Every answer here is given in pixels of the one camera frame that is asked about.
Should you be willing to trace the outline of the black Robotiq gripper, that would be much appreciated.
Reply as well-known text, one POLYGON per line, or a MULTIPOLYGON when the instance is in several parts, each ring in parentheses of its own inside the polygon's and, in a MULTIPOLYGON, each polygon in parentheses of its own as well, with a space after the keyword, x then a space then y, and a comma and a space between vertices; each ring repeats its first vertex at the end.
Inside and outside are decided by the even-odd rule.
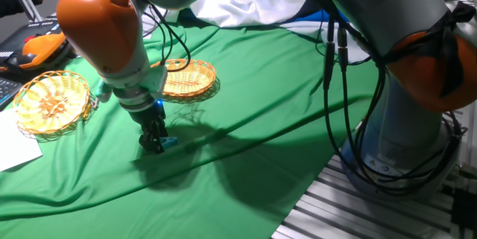
POLYGON ((168 137, 162 100, 156 100, 142 111, 130 112, 131 118, 141 125, 139 143, 148 152, 163 153, 161 138, 168 137))

